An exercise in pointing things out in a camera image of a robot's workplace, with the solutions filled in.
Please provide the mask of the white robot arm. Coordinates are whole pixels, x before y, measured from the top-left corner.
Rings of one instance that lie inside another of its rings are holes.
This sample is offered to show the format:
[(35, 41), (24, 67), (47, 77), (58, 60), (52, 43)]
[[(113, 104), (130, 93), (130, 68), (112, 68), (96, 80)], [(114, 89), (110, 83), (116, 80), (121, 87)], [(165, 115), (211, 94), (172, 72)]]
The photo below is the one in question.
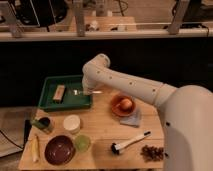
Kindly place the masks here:
[(163, 171), (213, 171), (213, 92), (113, 71), (104, 54), (84, 64), (82, 71), (85, 93), (103, 83), (158, 110), (164, 131)]

